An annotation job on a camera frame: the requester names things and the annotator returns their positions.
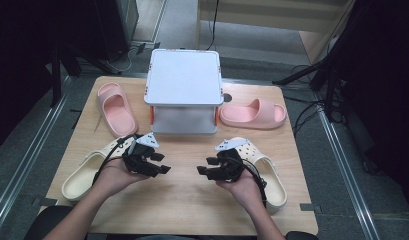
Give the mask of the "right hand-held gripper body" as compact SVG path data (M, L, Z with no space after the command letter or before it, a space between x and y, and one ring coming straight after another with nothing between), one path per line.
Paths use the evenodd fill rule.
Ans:
M245 138L225 139L215 147L218 165L224 173L223 180L237 181L245 169L245 159L241 157L239 148L249 143Z

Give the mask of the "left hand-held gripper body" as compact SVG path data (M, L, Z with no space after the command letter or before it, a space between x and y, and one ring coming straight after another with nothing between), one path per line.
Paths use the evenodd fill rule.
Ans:
M155 165L149 162L150 156L159 147L152 132L145 135L135 135L130 147L123 153L122 159L130 172L143 174L146 165Z

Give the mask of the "cream perforated clog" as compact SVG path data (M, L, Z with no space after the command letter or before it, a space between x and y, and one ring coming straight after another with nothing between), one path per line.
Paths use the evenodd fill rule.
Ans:
M106 158L121 157L132 145L135 135L115 139L100 150L91 151L79 167L65 180L61 192L70 202L79 201L91 188L95 174Z
M235 149L240 157L250 162L256 168L266 182L264 188L267 202L266 208L269 213L274 214L287 202L286 190L279 178L274 161L263 154L250 140L242 137L234 137L229 142L235 143Z

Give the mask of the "pink slipper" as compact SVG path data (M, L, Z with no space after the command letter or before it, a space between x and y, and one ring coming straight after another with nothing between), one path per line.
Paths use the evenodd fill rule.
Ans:
M138 130L138 123L131 111L128 98L118 83L106 83L99 88L97 106L115 137L133 134Z
M287 111L282 105L254 99L248 105L223 106L219 115L221 121L231 127L267 130L283 125Z

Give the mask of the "white plastic storage box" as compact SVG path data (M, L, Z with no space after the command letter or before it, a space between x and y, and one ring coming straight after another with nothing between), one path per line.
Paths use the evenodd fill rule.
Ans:
M159 134L214 134L224 102L219 54L156 49L151 54L144 101Z

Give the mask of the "person's left hand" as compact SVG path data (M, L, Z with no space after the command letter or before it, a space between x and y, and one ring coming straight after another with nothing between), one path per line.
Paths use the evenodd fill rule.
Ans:
M121 159L115 159L103 167L88 196L105 201L131 184L146 179L148 176L128 171Z

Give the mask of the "person's right hand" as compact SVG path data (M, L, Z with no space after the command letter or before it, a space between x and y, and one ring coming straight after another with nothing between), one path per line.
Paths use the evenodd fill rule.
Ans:
M262 213L265 210L259 187L248 170L244 170L236 182L217 181L216 184L230 192L250 215Z

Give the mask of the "black tape strip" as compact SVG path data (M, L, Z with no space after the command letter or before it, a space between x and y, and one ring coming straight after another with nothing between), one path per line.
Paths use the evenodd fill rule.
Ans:
M300 209L302 211L311 211L316 214L320 214L322 212L322 208L319 205L315 205L312 203L301 203L300 204Z
M58 203L57 199L50 199L45 197L35 197L32 201L33 206L55 206Z

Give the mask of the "black tripod stand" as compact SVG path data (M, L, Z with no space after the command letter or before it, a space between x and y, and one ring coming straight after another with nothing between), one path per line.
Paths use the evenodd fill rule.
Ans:
M327 84L326 97L324 101L325 116L330 122L334 121L332 116L334 110L334 92L335 86L339 80L338 71L336 69L336 62L331 56L326 56L317 63L306 67L303 70L298 71L282 80L273 81L274 85L287 85L304 76L307 76L315 72L314 77L310 81L309 85L313 91L319 91L324 84Z

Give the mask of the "dark cabinet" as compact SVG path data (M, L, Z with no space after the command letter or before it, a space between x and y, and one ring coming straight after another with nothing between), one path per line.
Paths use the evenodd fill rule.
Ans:
M113 60L130 50L139 12L136 0L94 0L103 58Z

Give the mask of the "dark curtain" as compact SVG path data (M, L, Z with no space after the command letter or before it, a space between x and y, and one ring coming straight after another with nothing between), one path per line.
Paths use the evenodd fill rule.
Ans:
M86 0L0 0L0 147L37 101L81 72L69 36Z
M342 94L372 140L363 154L409 205L409 0L355 0L343 36Z

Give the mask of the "beige wooden furniture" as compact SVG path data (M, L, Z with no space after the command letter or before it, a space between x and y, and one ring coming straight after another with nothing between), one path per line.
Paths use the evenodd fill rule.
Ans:
M341 32L356 0L198 0L199 20L296 30L315 63Z

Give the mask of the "metal floor rail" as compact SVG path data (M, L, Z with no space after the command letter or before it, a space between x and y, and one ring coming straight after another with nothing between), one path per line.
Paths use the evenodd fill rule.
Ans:
M348 158L334 129L334 125L325 114L325 107L319 106L318 113L363 234L366 240L381 240L370 209L348 163Z
M33 139L29 142L29 146L23 153L23 156L19 158L17 168L12 173L11 179L0 194L0 228L14 205L28 174L55 125L55 122L66 103L72 84L73 79L71 77L66 77L64 79L62 83L63 93L61 99L58 100L53 107L47 109L46 116L41 122L39 129L35 132Z

